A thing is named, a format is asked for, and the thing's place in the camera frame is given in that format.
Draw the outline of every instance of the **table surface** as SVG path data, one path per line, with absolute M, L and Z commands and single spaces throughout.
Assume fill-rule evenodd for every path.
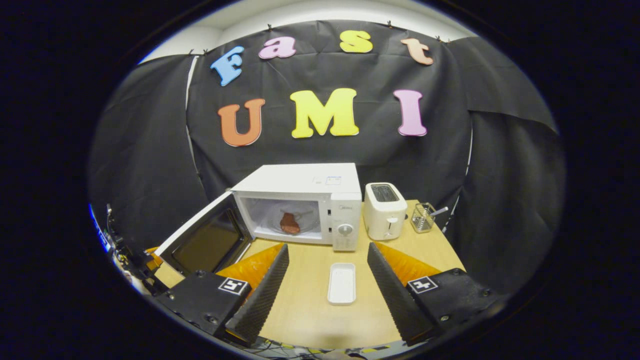
M 399 238 L 381 243 L 400 250 L 440 271 L 465 269 L 437 225 L 418 234 L 410 223 L 417 200 L 407 201 L 407 215 Z M 289 267 L 260 331 L 271 340 L 313 348 L 371 347 L 400 340 L 391 313 L 367 264 L 372 240 L 360 217 L 358 245 L 354 252 L 334 252 L 331 246 L 287 243 Z M 278 245 L 257 238 L 243 258 Z M 347 306 L 327 299 L 330 267 L 353 263 L 356 268 L 356 300 Z

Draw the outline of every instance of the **orange letter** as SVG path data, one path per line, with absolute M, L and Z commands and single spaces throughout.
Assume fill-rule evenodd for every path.
M 249 131 L 246 134 L 238 134 L 236 127 L 236 113 L 239 105 L 227 105 L 218 110 L 221 118 L 222 139 L 231 146 L 245 146 L 254 143 L 262 132 L 262 114 L 260 109 L 264 105 L 264 99 L 249 100 L 244 107 L 249 109 Z
M 424 51 L 429 51 L 429 47 L 427 45 L 420 44 L 420 42 L 414 38 L 402 39 L 400 42 L 407 45 L 409 48 L 409 55 L 411 55 L 415 61 L 425 65 L 431 65 L 433 63 L 432 58 L 424 56 Z

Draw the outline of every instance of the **wire basket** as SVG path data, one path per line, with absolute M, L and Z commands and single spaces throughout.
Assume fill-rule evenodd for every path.
M 435 222 L 435 217 L 430 214 L 434 213 L 436 209 L 428 202 L 421 202 L 415 205 L 413 215 L 411 217 L 411 225 L 415 229 L 416 233 L 426 233 L 431 231 Z

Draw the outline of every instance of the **microwave door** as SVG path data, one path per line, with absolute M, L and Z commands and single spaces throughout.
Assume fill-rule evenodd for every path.
M 197 270 L 217 272 L 238 262 L 252 240 L 236 199 L 225 192 L 173 233 L 156 254 L 184 276 Z

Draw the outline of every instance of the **white toaster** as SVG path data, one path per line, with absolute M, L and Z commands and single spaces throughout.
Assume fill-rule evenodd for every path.
M 400 236 L 406 201 L 390 183 L 369 183 L 364 191 L 364 225 L 373 240 Z

